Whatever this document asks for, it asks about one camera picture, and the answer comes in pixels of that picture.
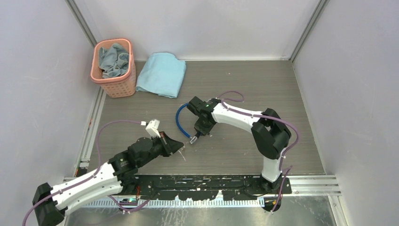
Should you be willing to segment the blue cable bike lock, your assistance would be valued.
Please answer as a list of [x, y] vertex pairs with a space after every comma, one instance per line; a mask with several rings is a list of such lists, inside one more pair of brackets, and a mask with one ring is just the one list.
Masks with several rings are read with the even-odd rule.
[[179, 116], [180, 116], [181, 111], [182, 111], [184, 108], [186, 108], [187, 106], [188, 106], [188, 103], [185, 103], [185, 104], [182, 104], [182, 105], [177, 109], [176, 114], [175, 114], [175, 122], [176, 122], [177, 128], [180, 130], [180, 132], [181, 132], [185, 137], [187, 137], [187, 138], [190, 139], [189, 143], [190, 143], [190, 144], [194, 144], [194, 143], [198, 140], [198, 138], [200, 137], [201, 133], [200, 133], [200, 132], [197, 132], [195, 135], [191, 136], [189, 133], [187, 133], [187, 132], [183, 129], [183, 127], [181, 126], [181, 123], [180, 123], [180, 121], [179, 121]]

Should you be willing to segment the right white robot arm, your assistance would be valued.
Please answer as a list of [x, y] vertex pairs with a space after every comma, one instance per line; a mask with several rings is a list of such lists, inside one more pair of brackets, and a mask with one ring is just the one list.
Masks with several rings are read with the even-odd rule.
[[252, 134], [259, 153], [263, 156], [260, 184], [266, 193], [275, 192], [280, 185], [283, 151], [292, 136], [287, 125], [273, 109], [251, 111], [235, 108], [212, 98], [202, 101], [194, 97], [187, 109], [198, 117], [194, 124], [196, 137], [208, 136], [218, 123], [228, 124]]

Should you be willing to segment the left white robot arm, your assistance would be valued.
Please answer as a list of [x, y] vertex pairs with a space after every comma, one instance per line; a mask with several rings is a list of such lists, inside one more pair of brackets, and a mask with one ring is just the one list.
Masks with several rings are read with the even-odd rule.
[[116, 154], [94, 171], [55, 186], [39, 185], [33, 197], [33, 211], [40, 226], [56, 226], [75, 210], [98, 198], [132, 194], [136, 191], [138, 170], [163, 156], [169, 157], [184, 147], [165, 132], [158, 137], [141, 137], [127, 150]]

